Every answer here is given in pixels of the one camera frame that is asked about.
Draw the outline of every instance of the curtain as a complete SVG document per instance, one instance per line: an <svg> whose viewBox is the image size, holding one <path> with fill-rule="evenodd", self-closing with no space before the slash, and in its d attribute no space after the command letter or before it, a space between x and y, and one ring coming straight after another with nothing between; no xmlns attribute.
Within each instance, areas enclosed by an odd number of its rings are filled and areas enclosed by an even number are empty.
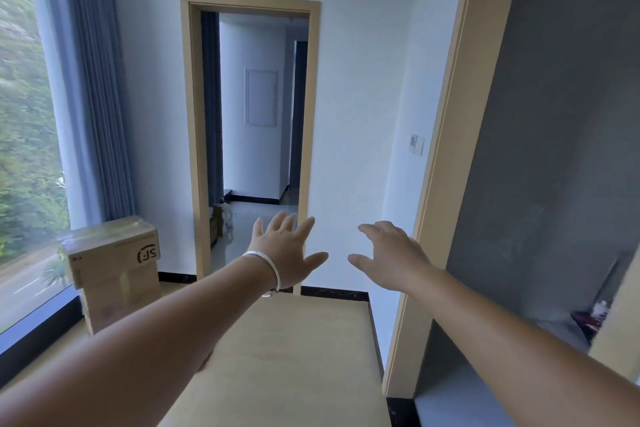
<svg viewBox="0 0 640 427"><path fill-rule="evenodd" d="M114 0L35 0L72 229L135 214Z"/></svg>
<svg viewBox="0 0 640 427"><path fill-rule="evenodd" d="M209 206L224 196L222 174L222 97L220 93L220 20L217 12L201 12L204 114L207 134Z"/></svg>

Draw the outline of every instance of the sf logo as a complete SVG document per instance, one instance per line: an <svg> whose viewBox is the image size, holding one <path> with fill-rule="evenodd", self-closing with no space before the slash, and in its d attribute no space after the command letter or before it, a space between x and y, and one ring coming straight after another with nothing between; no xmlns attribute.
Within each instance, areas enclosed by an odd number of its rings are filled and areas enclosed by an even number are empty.
<svg viewBox="0 0 640 427"><path fill-rule="evenodd" d="M142 264L157 257L156 245L145 245L138 252L138 263Z"/></svg>

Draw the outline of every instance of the stacked cardboard box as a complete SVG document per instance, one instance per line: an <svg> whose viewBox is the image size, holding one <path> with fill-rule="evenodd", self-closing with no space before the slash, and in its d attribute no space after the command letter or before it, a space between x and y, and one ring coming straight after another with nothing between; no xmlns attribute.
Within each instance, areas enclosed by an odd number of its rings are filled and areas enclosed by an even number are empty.
<svg viewBox="0 0 640 427"><path fill-rule="evenodd" d="M74 230L59 241L91 334L160 298L157 230L140 217Z"/></svg>

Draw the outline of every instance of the wooden door frame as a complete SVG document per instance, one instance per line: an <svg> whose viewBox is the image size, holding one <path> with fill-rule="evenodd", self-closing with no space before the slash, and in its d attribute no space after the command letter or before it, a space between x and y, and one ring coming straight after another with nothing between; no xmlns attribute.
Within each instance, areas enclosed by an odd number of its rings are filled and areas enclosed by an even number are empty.
<svg viewBox="0 0 640 427"><path fill-rule="evenodd" d="M180 0L189 132L189 164L191 168L191 200L193 202L193 233L196 249L196 272L199 280L207 275L211 259L200 13L203 10L210 10L222 13L309 19L307 82L305 85L305 115L300 169L300 201L298 204L298 219L303 221L307 219L308 214L309 181L311 177L311 150L314 116L316 113L320 6L320 2L313 0Z"/></svg>
<svg viewBox="0 0 640 427"><path fill-rule="evenodd" d="M413 237L445 268L511 0L459 0ZM383 377L386 397L413 398L433 318L401 294Z"/></svg>

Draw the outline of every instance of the bracelet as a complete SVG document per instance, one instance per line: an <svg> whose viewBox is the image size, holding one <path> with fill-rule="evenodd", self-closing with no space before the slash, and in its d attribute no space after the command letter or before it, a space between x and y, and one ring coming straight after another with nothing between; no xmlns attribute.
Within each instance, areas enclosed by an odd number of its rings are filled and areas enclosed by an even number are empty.
<svg viewBox="0 0 640 427"><path fill-rule="evenodd" d="M246 255L255 255L256 257L260 257L262 260L264 260L265 262L267 262L269 264L269 266L271 267L271 269L273 269L273 273L276 274L276 281L278 282L278 285L275 288L276 292L280 292L280 274L278 273L278 269L276 269L276 266L274 265L273 261L264 253L262 252L256 252L255 250L250 250L249 252L243 253L243 257Z"/></svg>

